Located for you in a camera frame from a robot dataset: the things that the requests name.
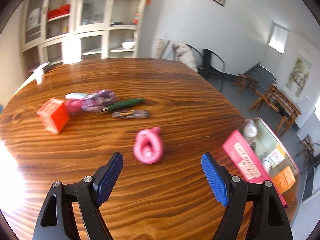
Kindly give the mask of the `white bowl on shelf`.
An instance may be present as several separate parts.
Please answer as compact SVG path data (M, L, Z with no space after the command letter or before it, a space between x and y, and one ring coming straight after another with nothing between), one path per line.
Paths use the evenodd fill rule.
M124 41L121 43L123 49L133 49L135 44L133 41Z

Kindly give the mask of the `black metal chair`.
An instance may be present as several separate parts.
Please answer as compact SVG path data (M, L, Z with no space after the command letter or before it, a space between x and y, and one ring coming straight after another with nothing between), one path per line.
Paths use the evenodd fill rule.
M213 59L214 58L219 59L220 62L222 63L221 70L218 70L213 66ZM219 87L220 93L222 92L223 83L225 80L225 68L226 68L226 64L223 61L223 59L221 59L221 57L219 57L219 55L217 55L215 52L213 52L209 49L202 50L202 64L198 67L199 74L206 80L211 75L219 77L220 78L220 87Z

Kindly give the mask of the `beige display cabinet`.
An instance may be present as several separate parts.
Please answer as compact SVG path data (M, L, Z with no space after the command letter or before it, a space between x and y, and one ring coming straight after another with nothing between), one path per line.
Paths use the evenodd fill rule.
M25 0L21 14L22 66L31 74L85 60L137 57L147 0ZM133 49L121 43L133 41Z

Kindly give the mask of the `pink knotted rope toy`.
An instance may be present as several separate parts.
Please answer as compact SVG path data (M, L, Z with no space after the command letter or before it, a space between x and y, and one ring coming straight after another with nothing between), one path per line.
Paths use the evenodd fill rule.
M159 127L138 132L133 146L133 154L138 161L144 164L155 164L162 159L164 146L160 134Z

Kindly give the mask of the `green pen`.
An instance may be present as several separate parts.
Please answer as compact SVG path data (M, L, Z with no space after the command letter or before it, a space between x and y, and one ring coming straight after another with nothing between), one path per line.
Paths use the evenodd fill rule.
M130 99L125 101L119 101L107 107L104 107L102 110L99 111L99 113L112 113L118 110L123 110L136 105L140 105L141 103L144 103L144 101L145 99Z

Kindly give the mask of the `black chair by door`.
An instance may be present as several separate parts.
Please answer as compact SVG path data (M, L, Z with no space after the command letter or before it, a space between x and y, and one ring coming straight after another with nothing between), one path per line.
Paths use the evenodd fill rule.
M303 168L300 170L299 174L305 173L309 168L317 169L319 165L319 153L316 154L316 150L319 150L319 142L313 142L311 136L307 136L300 141L300 145L303 146L303 150L300 151L297 155L304 155Z

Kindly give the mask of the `small white tube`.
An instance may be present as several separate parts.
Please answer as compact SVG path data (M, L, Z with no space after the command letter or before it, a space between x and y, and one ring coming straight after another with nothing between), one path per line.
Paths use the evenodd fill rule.
M88 94L86 93L69 93L65 95L65 99L67 100L81 100L84 99Z

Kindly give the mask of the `yellow white medicine box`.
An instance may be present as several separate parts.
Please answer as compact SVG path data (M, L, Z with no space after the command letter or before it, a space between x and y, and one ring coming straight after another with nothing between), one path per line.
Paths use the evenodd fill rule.
M271 151L271 153L263 159L262 165L264 169L269 172L269 170L274 169L281 162L283 162L285 157L285 150L280 143L277 143L276 147Z

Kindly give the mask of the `white roll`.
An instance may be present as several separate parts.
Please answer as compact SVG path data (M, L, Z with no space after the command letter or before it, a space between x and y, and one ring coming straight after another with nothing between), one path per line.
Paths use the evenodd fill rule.
M258 129L253 119L245 120L245 125L242 129L242 134L244 137L247 137L247 138L254 138L257 136Z

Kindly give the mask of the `leopard print plush pouch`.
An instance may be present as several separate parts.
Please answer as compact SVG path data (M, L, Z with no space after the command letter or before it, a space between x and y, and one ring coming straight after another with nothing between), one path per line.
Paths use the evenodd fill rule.
M114 104L116 99L117 96L112 90L100 90L81 99L81 109L86 112L99 112L103 108Z

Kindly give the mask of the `black packaged lighter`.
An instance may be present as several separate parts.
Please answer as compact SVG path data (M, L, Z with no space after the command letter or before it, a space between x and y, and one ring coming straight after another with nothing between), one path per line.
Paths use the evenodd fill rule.
M119 119L145 119L150 116L146 110L123 110L112 113L113 118Z

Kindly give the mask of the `light orange rubber cube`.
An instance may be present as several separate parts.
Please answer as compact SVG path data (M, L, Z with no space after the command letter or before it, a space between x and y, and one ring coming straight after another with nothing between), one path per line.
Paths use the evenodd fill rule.
M291 170L290 166L285 167L282 171L280 171L276 176L272 178L272 181L276 187L276 189L280 193L284 193L291 189L296 182L295 176Z

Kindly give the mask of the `dark orange rubber cube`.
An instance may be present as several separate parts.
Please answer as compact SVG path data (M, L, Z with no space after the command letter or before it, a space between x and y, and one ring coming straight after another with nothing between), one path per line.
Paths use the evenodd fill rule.
M59 99L48 100L38 111L44 128L53 134L59 134L70 120L70 115L64 101Z

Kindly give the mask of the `chair with beige jacket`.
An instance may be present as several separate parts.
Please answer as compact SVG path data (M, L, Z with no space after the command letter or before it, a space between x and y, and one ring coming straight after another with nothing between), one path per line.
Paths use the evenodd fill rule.
M172 45L173 49L173 59L175 61L180 61L185 64L187 67L192 69L194 72L198 72L198 67L196 65L196 59L193 55L190 47L181 42L176 42Z

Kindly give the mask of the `wooden bench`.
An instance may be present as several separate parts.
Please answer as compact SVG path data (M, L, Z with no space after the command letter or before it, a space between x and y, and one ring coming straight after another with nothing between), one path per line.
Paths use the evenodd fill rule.
M248 108L248 111L259 111L263 105L268 105L270 106L276 113L279 113L280 110L279 108L271 102L270 99L267 98L264 94L261 94L259 91L255 91L255 94L257 94L258 98L257 100Z

